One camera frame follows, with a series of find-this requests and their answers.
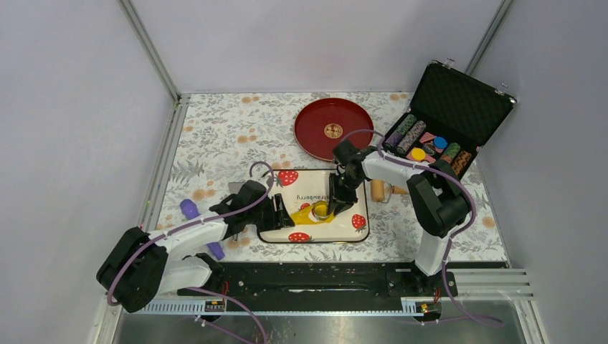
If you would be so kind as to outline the metal scraper wooden handle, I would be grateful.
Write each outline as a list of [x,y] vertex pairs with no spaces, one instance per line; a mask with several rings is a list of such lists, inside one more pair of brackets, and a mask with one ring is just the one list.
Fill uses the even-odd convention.
[[231,194],[237,194],[240,191],[241,187],[243,187],[243,185],[244,185],[243,181],[229,182],[228,183],[229,192]]

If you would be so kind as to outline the clear tape roll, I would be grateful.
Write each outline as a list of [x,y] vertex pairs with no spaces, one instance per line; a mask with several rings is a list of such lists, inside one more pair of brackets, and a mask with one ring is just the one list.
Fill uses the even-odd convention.
[[329,203],[324,200],[317,201],[312,205],[311,214],[316,221],[329,221],[333,216],[329,209]]

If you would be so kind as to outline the strawberry print rectangular tray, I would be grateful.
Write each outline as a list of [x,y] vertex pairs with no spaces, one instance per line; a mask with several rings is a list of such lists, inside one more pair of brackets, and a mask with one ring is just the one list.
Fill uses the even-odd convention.
[[277,170],[271,194],[282,196],[295,224],[259,231],[258,237],[270,244],[364,241],[370,232],[365,185],[356,189],[358,201],[351,208],[330,215],[328,177],[332,173],[328,169]]

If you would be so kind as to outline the wooden dough roller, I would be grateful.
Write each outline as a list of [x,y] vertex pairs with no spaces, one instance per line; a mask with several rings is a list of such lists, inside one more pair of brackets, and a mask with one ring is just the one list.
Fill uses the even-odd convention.
[[370,181],[371,200],[376,203],[388,203],[393,195],[405,195],[408,191],[398,186],[374,179]]

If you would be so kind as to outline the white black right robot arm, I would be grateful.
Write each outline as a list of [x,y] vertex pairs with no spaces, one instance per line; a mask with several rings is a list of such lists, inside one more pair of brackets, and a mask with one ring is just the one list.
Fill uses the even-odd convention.
[[413,163],[373,146],[358,149],[348,139],[333,149],[333,157],[342,168],[328,179],[328,211],[334,216],[357,203],[356,191],[364,181],[380,180],[408,191],[424,230],[411,284],[418,294],[431,294],[440,285],[437,273],[445,265],[452,236],[468,228],[476,216],[472,196],[450,164]]

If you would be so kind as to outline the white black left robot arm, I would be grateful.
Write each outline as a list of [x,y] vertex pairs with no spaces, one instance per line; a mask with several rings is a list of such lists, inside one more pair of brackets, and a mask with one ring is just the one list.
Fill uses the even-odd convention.
[[196,255],[204,245],[240,233],[247,225],[260,232],[294,226],[281,194],[270,194],[257,181],[241,183],[218,204],[187,222],[164,231],[125,231],[97,271],[96,280],[107,291],[110,305],[127,312],[143,309],[158,295],[198,287],[212,295],[222,287],[217,263]]

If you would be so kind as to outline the yellow dough piece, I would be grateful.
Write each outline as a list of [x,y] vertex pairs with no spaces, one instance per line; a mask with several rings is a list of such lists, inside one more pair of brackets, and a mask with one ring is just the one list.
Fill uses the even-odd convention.
[[311,214],[312,205],[306,204],[305,207],[301,208],[299,211],[292,213],[290,218],[293,220],[295,225],[317,225],[317,224],[325,224],[331,223],[335,219],[335,214],[333,213],[332,218],[329,221],[316,221]]

